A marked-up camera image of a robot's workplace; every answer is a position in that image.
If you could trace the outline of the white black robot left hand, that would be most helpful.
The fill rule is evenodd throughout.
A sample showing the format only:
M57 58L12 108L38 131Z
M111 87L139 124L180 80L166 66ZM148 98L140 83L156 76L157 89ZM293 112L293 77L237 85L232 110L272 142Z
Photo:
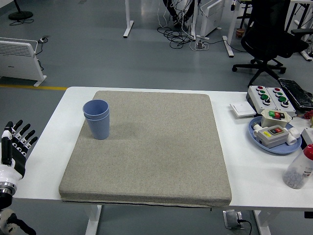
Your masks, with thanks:
M1 137L0 180L15 184L25 175L25 164L30 148L38 137L30 124L22 126L23 120L8 122Z

